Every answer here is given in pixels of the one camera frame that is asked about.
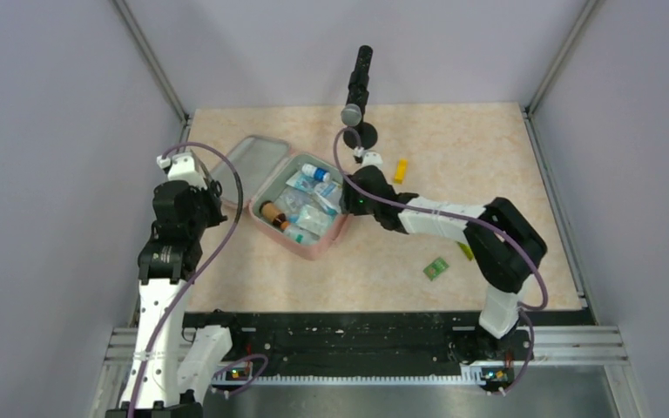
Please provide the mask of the blue white dropper bottle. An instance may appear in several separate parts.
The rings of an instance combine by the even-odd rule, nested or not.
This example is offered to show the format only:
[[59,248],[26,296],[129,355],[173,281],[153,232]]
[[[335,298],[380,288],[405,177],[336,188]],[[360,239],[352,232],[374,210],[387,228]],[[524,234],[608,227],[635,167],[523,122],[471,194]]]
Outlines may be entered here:
[[317,165],[312,164],[303,164],[301,166],[301,172],[306,176],[310,177],[319,182],[329,182],[331,180],[330,171],[321,168]]

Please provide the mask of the colourful toy block stack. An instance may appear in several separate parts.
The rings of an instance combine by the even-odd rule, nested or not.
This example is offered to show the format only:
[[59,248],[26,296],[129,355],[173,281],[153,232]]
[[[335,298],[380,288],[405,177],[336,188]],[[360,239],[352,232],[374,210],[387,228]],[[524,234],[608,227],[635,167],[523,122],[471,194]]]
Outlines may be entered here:
[[458,242],[457,244],[458,244],[458,247],[459,247],[459,248],[461,249],[461,251],[463,252],[463,254],[465,255],[465,257],[467,258],[467,260],[472,261],[472,260],[475,259],[475,255],[474,255],[474,253],[472,252],[472,250],[471,250],[471,248],[470,248],[469,245],[464,244],[464,243],[462,243],[462,242]]

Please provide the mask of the green gauze packet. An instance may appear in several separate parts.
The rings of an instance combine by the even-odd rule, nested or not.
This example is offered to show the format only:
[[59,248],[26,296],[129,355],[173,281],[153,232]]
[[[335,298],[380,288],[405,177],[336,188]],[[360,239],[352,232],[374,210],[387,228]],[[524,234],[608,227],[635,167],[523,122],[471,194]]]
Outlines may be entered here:
[[316,207],[304,205],[296,218],[296,225],[317,236],[324,235],[333,223],[333,218]]

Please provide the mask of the small green box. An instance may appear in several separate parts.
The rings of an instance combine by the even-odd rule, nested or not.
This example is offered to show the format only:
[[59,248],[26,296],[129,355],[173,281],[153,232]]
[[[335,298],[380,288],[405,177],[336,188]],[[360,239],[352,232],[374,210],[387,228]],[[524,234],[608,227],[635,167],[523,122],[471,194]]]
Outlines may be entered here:
[[428,280],[434,281],[448,269],[449,264],[445,261],[445,259],[438,257],[431,261],[426,267],[424,267],[422,272]]

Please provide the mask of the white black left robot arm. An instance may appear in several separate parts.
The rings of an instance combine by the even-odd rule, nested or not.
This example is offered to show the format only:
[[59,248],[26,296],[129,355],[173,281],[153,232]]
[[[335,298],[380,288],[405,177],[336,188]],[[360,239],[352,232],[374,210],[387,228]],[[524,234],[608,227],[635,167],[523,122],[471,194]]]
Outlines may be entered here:
[[203,260],[206,229],[227,217],[216,180],[168,180],[154,190],[152,235],[138,256],[139,323],[125,390],[108,417],[201,417],[203,400],[221,359],[243,352],[244,336],[210,326],[179,356],[190,288]]

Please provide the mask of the yellow plastic block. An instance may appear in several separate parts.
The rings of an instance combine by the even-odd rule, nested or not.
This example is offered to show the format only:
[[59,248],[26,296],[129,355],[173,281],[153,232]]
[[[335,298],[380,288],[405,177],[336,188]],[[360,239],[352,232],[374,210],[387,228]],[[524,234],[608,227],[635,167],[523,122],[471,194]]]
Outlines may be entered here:
[[393,176],[393,181],[396,184],[398,184],[398,185],[403,184],[403,181],[405,180],[406,173],[407,173],[407,170],[408,170],[408,166],[409,166],[409,162],[405,158],[399,159],[397,161],[394,176]]

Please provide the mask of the white bottle green label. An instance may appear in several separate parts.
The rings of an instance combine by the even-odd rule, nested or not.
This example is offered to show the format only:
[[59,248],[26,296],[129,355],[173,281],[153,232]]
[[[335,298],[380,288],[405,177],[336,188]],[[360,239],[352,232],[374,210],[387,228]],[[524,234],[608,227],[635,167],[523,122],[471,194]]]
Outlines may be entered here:
[[319,236],[296,225],[289,225],[283,234],[302,246],[311,246],[319,241]]

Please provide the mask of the brown bottle orange cap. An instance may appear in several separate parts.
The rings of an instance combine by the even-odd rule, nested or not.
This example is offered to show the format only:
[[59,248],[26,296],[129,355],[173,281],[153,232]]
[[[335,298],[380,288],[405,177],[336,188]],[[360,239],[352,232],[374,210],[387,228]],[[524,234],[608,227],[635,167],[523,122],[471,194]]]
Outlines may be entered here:
[[278,230],[283,232],[290,227],[287,215],[273,201],[262,202],[259,210],[260,216]]

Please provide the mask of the black microphone on stand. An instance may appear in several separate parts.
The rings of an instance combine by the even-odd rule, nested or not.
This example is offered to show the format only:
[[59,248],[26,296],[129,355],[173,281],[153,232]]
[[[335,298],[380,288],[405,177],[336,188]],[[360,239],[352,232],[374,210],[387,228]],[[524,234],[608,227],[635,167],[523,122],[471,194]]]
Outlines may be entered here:
[[362,45],[359,48],[348,81],[346,104],[341,111],[342,123],[357,131],[361,139],[360,145],[366,150],[374,147],[378,138],[376,128],[364,120],[369,99],[369,69],[372,56],[373,49],[369,45]]

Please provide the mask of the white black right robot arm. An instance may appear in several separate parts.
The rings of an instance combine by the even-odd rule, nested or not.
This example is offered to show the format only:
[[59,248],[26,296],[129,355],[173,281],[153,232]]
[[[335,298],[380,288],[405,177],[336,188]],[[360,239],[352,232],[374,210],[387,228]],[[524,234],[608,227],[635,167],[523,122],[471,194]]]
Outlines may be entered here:
[[537,280],[541,308],[548,291],[538,271],[547,254],[544,239],[506,198],[483,206],[434,201],[412,192],[397,192],[382,170],[363,166],[343,178],[341,206],[353,216],[369,215],[385,230],[431,235],[465,244],[488,287],[478,320],[478,352],[498,359],[510,349],[519,321],[525,281]]

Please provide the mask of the pink medicine kit case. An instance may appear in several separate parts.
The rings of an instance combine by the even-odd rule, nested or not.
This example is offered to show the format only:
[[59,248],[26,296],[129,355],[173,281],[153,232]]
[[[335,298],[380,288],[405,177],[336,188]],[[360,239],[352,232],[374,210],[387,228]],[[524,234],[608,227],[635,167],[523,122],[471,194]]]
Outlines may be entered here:
[[239,175],[244,211],[268,238],[305,260],[321,257],[343,234],[343,176],[289,142],[243,138],[226,155]]

